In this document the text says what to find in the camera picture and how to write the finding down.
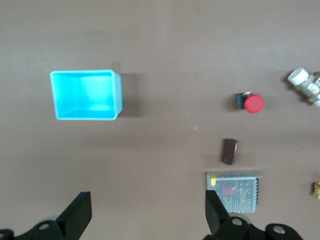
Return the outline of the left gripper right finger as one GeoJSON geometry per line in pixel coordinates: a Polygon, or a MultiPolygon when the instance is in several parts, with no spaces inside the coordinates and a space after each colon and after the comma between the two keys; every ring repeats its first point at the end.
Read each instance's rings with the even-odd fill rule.
{"type": "Polygon", "coordinates": [[[205,191],[205,217],[211,234],[205,240],[248,240],[250,225],[230,216],[214,190],[205,191]]]}

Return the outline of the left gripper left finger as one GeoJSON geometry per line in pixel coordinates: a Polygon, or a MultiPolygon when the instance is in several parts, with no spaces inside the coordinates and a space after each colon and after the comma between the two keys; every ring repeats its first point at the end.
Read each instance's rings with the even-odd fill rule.
{"type": "Polygon", "coordinates": [[[36,224],[16,240],[78,240],[92,219],[91,193],[80,192],[55,220],[36,224]]]}

